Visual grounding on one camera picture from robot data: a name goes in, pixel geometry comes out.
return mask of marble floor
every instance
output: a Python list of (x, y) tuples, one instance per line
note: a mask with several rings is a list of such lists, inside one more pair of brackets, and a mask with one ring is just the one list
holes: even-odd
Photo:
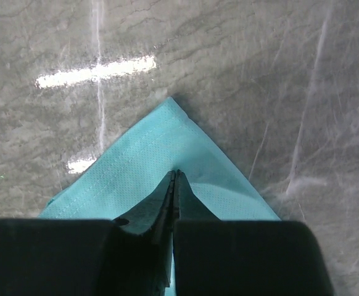
[(359, 0), (0, 0), (0, 216), (173, 96), (359, 295)]

